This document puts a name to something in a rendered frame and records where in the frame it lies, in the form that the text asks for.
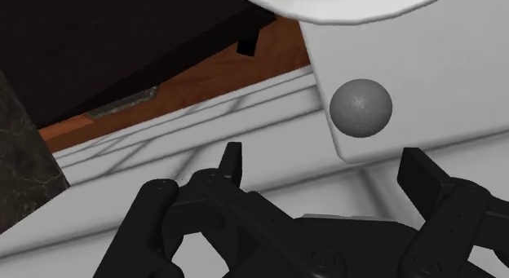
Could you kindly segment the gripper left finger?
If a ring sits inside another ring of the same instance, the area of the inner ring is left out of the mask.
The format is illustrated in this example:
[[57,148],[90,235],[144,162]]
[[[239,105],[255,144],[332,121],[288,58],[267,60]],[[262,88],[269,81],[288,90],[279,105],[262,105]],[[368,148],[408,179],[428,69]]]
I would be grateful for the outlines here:
[[184,278],[173,257],[184,236],[201,233],[227,263],[224,278],[345,278],[332,244],[257,192],[240,188],[242,145],[230,142],[219,167],[179,186],[145,183],[93,278]]

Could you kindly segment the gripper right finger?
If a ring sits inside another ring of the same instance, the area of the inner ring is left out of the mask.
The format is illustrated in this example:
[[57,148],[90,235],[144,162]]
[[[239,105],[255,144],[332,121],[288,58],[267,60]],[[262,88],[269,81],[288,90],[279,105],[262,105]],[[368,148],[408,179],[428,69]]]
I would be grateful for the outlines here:
[[509,201],[449,176],[419,148],[403,149],[397,182],[425,220],[400,258],[398,278],[494,278],[468,261],[475,245],[509,268]]

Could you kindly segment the white cabinet with grey knob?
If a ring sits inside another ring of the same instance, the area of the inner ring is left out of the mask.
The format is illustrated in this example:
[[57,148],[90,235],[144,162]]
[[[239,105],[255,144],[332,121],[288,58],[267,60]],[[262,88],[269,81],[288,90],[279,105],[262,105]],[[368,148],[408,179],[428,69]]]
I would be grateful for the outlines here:
[[376,135],[331,130],[348,163],[509,130],[509,0],[438,0],[390,20],[301,30],[324,105],[358,78],[392,98]]

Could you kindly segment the dark marbled robot stand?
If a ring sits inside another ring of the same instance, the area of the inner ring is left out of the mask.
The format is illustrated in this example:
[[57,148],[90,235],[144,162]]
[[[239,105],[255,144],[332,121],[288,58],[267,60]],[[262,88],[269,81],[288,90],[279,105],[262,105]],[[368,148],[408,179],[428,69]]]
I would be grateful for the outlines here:
[[0,72],[0,234],[68,188],[62,169]]

